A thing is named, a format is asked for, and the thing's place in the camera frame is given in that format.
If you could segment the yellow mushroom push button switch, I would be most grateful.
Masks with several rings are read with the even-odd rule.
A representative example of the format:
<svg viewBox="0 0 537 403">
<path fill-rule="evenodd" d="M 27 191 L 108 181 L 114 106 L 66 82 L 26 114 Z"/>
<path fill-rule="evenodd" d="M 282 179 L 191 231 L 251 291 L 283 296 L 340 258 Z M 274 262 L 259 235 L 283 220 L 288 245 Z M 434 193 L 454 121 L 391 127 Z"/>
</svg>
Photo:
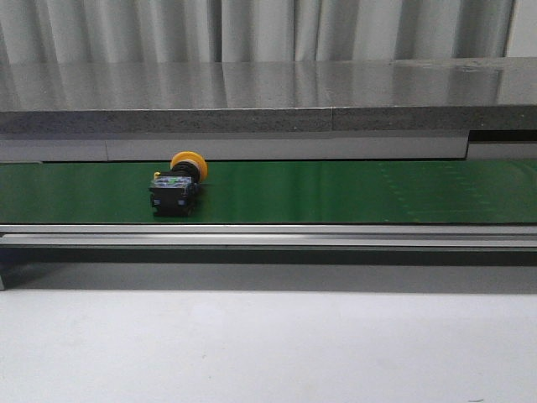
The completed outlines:
<svg viewBox="0 0 537 403">
<path fill-rule="evenodd" d="M 149 185 L 150 204 L 155 216 L 185 217 L 191 214 L 201 182 L 208 176 L 202 155 L 181 151 L 170 161 L 168 171 L 155 171 Z"/>
</svg>

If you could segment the green belt conveyor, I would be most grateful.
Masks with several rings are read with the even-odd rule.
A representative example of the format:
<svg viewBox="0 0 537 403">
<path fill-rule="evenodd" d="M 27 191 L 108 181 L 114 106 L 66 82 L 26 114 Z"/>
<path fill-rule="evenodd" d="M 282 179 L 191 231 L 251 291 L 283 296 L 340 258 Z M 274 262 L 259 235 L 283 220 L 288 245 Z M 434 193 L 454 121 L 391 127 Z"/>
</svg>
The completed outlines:
<svg viewBox="0 0 537 403">
<path fill-rule="evenodd" d="M 165 162 L 4 164 L 9 289 L 536 291 L 536 163 L 212 162 L 154 214 Z"/>
</svg>

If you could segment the grey stone counter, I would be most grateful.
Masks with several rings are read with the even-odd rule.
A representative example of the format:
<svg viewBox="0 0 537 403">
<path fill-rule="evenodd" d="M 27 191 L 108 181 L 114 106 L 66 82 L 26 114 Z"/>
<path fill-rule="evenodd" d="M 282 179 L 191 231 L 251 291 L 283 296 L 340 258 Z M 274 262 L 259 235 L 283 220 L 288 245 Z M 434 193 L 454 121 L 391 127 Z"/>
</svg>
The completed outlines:
<svg viewBox="0 0 537 403">
<path fill-rule="evenodd" d="M 533 58 L 1 69 L 4 162 L 523 159 Z"/>
</svg>

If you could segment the white curtain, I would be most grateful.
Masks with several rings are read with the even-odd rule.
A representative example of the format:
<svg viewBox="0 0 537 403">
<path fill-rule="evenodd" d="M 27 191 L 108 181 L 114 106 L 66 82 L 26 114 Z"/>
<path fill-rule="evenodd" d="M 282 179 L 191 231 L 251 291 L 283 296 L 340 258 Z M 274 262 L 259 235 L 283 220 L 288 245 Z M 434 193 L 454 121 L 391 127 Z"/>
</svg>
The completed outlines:
<svg viewBox="0 0 537 403">
<path fill-rule="evenodd" d="M 4 1 L 1 62 L 501 57 L 511 1 Z"/>
</svg>

